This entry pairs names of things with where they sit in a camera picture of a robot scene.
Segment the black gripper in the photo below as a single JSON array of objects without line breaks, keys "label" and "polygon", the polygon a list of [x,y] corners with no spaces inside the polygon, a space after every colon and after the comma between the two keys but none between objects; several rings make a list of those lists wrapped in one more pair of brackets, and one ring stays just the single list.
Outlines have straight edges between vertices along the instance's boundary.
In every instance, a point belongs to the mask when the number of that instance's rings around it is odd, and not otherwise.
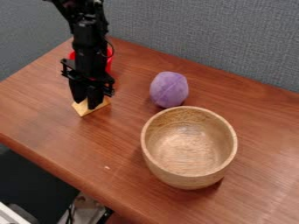
[{"label": "black gripper", "polygon": [[95,109],[104,95],[115,94],[115,79],[106,71],[108,62],[108,41],[106,32],[95,22],[74,25],[72,49],[75,59],[63,59],[62,75],[70,79],[74,101],[82,103],[88,97],[88,108]]}]

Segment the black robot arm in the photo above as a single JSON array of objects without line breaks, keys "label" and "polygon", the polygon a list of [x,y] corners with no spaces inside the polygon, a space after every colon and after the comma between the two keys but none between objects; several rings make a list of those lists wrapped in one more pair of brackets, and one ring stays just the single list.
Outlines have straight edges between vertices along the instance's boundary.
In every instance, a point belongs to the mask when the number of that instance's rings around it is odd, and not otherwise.
[{"label": "black robot arm", "polygon": [[108,21],[104,0],[44,0],[51,2],[68,22],[75,59],[62,59],[62,75],[70,80],[70,91],[76,103],[88,101],[95,109],[104,97],[115,94],[115,78],[107,71]]}]

